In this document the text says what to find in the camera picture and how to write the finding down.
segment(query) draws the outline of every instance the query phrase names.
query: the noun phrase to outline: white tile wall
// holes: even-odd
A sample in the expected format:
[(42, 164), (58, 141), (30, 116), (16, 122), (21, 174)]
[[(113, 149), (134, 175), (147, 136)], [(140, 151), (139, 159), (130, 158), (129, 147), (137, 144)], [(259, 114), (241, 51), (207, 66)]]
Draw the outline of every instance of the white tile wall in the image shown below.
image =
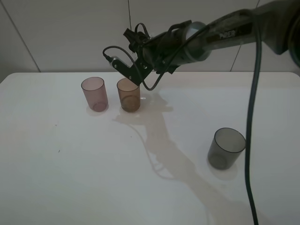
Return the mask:
[[(260, 0), (259, 5), (264, 5), (272, 0)], [(253, 71), (255, 64), (255, 43), (243, 45), (232, 68), (233, 71)], [(293, 62), (287, 51), (282, 55), (276, 55), (266, 44), (262, 46), (262, 66), (264, 72), (294, 72), (300, 75), (300, 69)]]
[(112, 70), (103, 48), (128, 45), (123, 37), (129, 27), (127, 0), (3, 3), (42, 72)]
[[(157, 35), (186, 20), (210, 23), (242, 8), (255, 8), (258, 0), (129, 0), (131, 23), (144, 23)], [(214, 50), (204, 62), (180, 67), (179, 71), (230, 71), (239, 47)]]
[(15, 72), (38, 69), (0, 3), (0, 82)]

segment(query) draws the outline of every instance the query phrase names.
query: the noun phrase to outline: table surface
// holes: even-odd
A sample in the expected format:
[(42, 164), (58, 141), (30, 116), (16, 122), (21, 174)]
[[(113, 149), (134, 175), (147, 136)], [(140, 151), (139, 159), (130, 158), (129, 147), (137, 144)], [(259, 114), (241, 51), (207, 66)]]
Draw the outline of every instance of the table surface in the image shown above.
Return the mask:
[[(105, 80), (109, 108), (81, 82)], [(157, 76), (152, 74), (147, 83)], [(167, 74), (121, 110), (118, 73), (18, 73), (0, 84), (0, 224), (252, 225), (244, 153), (207, 163), (215, 131), (245, 134), (252, 73)], [(260, 225), (300, 221), (300, 78), (261, 73), (251, 182)]]

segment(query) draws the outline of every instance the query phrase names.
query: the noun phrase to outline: white table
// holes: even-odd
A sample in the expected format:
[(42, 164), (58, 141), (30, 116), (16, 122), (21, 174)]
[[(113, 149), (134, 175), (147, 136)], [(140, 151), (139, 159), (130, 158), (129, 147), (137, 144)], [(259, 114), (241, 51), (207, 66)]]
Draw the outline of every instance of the white table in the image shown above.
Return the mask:
[[(81, 82), (104, 78), (109, 108)], [(147, 78), (153, 83), (156, 75)], [(120, 109), (118, 73), (12, 74), (0, 84), (0, 224), (251, 225), (244, 154), (207, 163), (215, 131), (245, 134), (252, 73), (175, 73)], [(251, 155), (260, 225), (300, 221), (300, 78), (261, 73)]]

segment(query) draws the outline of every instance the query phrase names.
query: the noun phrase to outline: robotic arm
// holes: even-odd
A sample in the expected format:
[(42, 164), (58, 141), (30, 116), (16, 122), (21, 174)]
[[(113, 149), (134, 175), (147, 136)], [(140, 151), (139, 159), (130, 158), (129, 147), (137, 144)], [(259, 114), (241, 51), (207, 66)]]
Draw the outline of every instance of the robotic arm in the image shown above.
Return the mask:
[[(260, 28), (262, 41), (274, 53), (282, 54), (289, 49), (294, 62), (300, 67), (300, 1), (277, 0), (252, 10)], [(143, 32), (138, 32), (142, 25)], [(204, 61), (214, 49), (255, 42), (254, 25), (251, 18), (238, 11), (215, 22), (186, 21), (175, 24), (156, 37), (148, 35), (146, 27), (138, 24), (135, 31), (127, 29), (124, 36), (130, 42), (129, 49), (137, 53), (135, 65), (145, 79), (152, 70), (158, 74), (173, 73), (180, 65)], [(175, 51), (199, 30), (201, 34), (190, 40), (174, 56)], [(118, 57), (105, 55), (110, 64), (136, 85), (142, 82), (136, 67), (129, 67)]]

